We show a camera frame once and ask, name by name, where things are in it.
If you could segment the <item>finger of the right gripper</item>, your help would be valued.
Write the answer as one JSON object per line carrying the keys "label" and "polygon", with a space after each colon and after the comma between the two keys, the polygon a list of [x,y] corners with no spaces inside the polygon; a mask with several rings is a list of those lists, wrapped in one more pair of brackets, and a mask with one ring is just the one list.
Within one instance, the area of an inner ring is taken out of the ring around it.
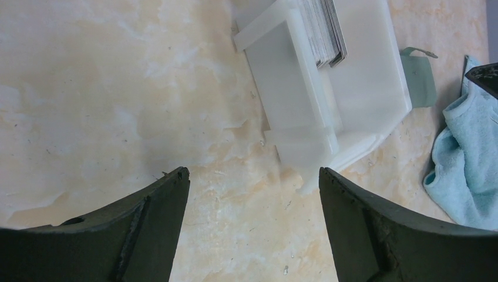
{"label": "finger of the right gripper", "polygon": [[475,66],[465,73],[465,77],[497,99],[497,66],[497,62]]}

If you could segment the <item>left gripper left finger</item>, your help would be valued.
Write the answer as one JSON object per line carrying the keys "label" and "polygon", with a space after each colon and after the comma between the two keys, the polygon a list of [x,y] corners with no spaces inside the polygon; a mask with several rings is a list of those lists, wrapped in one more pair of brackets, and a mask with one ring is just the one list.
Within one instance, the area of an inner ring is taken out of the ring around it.
{"label": "left gripper left finger", "polygon": [[168,281],[189,196],[179,167],[58,226],[1,229],[2,281]]}

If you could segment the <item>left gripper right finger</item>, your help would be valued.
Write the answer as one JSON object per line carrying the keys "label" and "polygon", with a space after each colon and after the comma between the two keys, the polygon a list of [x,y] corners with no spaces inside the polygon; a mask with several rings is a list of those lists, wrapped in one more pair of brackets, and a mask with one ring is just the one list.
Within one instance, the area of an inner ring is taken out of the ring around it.
{"label": "left gripper right finger", "polygon": [[319,193],[339,281],[496,281],[497,233],[434,219],[332,169]]}

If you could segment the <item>translucent white plastic bin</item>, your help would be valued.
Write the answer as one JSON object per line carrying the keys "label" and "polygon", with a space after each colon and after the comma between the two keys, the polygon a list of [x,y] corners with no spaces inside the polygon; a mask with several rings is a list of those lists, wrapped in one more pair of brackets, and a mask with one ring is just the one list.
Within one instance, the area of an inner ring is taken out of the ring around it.
{"label": "translucent white plastic bin", "polygon": [[268,120],[264,132],[302,194],[319,169],[337,172],[374,151],[412,110],[386,1],[335,1],[347,57],[317,68],[297,1],[256,1],[235,18]]}

